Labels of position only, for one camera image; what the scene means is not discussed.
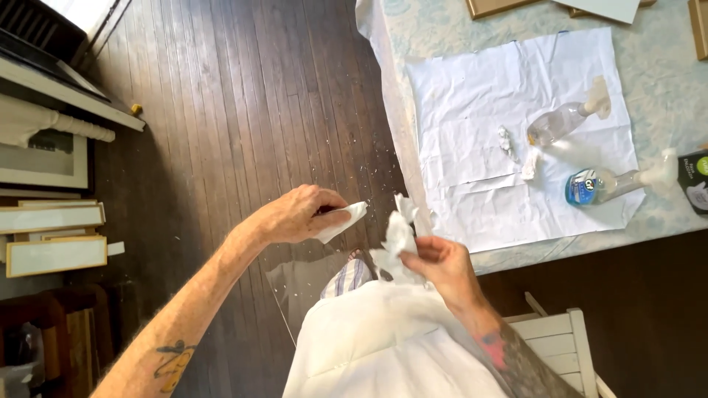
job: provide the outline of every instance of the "spray nozzle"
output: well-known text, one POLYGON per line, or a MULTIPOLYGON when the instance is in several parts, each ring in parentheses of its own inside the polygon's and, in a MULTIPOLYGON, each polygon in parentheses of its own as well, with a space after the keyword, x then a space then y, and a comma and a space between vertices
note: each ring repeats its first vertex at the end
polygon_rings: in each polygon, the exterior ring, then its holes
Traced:
POLYGON ((678 155, 676 148, 661 151, 661 161, 649 170, 636 174, 639 182, 651 185, 654 190, 668 189, 678 180, 678 155))
POLYGON ((589 114, 597 113, 601 120, 610 117, 612 112, 612 102, 610 101, 610 93, 607 91, 607 82, 605 77, 595 76, 593 78, 593 86, 587 92, 588 100, 583 107, 589 114))

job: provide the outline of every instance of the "hand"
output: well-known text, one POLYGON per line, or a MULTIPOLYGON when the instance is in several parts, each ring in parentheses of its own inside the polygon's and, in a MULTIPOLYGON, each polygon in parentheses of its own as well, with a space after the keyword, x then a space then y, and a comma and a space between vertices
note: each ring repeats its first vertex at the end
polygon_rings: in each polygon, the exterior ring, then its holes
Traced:
POLYGON ((416 238, 416 245, 417 256, 401 252, 403 264, 432 282, 456 317, 489 306, 474 275, 467 247, 440 237, 416 238))
POLYGON ((348 204, 335 191, 301 185, 261 207, 250 218, 262 230, 267 243, 297 243, 351 218, 349 212, 318 215, 317 210, 323 206, 341 209, 348 204))

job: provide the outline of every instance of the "forearm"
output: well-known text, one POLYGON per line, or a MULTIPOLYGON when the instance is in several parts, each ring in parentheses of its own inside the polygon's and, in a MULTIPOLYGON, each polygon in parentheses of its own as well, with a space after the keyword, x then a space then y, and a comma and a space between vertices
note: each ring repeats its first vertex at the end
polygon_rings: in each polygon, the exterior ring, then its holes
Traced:
POLYGON ((514 397, 582 397, 551 370, 489 304, 466 309, 457 318, 485 351, 514 397))
POLYGON ((167 397, 229 291, 268 243, 247 219, 128 346, 93 398, 167 397))

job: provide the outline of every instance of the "white shirt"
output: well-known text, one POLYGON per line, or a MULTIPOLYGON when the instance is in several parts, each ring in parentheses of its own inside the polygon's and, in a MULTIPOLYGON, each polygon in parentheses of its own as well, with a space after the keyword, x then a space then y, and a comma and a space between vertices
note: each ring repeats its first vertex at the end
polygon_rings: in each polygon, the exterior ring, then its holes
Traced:
POLYGON ((437 291, 375 280, 307 312, 283 397, 506 398, 471 353, 437 291))

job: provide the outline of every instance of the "bottle label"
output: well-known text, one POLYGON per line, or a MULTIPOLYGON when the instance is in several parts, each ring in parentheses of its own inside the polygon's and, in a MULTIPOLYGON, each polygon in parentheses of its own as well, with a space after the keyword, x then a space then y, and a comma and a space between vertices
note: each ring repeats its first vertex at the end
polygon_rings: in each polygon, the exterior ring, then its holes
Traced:
POLYGON ((595 170, 585 169, 568 179, 566 199, 572 205, 589 205, 595 197, 595 170))

